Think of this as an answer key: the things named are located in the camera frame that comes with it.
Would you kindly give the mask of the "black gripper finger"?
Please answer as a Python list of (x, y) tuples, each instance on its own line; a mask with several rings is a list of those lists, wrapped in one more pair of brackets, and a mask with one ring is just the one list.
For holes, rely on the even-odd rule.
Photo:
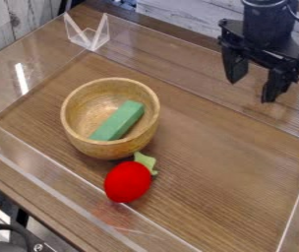
[(231, 84), (235, 84), (247, 75), (248, 57), (241, 50), (222, 46), (221, 59), (227, 80)]
[(297, 82), (297, 73), (293, 69), (272, 68), (267, 73), (267, 81), (261, 87), (261, 102), (275, 102), (287, 92), (292, 83)]

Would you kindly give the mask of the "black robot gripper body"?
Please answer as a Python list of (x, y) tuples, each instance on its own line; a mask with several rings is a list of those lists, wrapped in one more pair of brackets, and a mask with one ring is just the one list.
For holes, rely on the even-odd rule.
[(299, 45), (291, 36), (299, 23), (297, 0), (241, 0), (243, 19), (221, 19), (220, 46), (241, 50), (265, 69), (293, 69), (299, 77)]

